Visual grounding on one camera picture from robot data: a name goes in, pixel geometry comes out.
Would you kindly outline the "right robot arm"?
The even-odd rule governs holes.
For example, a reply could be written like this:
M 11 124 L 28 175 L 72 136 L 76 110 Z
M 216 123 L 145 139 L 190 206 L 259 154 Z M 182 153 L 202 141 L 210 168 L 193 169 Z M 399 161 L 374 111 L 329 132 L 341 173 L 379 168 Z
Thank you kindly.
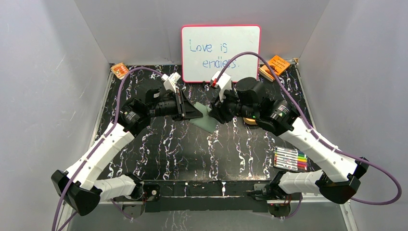
M 264 84 L 253 77 L 233 83 L 227 76 L 213 78 L 211 86 L 219 91 L 212 100 L 210 116 L 219 123 L 234 117 L 252 118 L 257 125 L 289 142 L 319 166 L 313 172 L 279 172 L 263 196 L 284 199 L 292 193 L 316 193 L 337 204 L 353 197 L 367 164 L 344 157 L 325 146 L 324 138 L 316 138 L 300 118 L 297 109 L 285 100 L 273 100 Z

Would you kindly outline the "green card holder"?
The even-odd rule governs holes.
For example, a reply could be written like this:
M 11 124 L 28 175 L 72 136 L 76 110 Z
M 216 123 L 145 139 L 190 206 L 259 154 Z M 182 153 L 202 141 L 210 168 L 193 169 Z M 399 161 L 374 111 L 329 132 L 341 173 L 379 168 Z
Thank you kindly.
M 201 118 L 191 119 L 189 120 L 189 123 L 195 125 L 198 128 L 201 128 L 206 132 L 214 133 L 217 128 L 218 121 L 215 118 L 209 116 L 211 108 L 199 102 L 196 102 L 194 104 L 194 107 L 198 109 L 203 114 L 203 116 Z

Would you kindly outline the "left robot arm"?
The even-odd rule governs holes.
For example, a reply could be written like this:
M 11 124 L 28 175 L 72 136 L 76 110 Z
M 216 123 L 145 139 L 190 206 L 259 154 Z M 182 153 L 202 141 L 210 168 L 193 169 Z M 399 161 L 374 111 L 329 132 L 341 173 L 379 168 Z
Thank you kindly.
M 55 171 L 51 180 L 58 195 L 80 216 L 92 212 L 101 201 L 125 196 L 140 200 L 145 196 L 143 180 L 127 173 L 107 180 L 98 177 L 111 160 L 143 129 L 151 119 L 171 116 L 174 121 L 202 118 L 203 113 L 178 87 L 167 88 L 149 80 L 135 97 L 128 99 L 98 141 L 67 170 Z

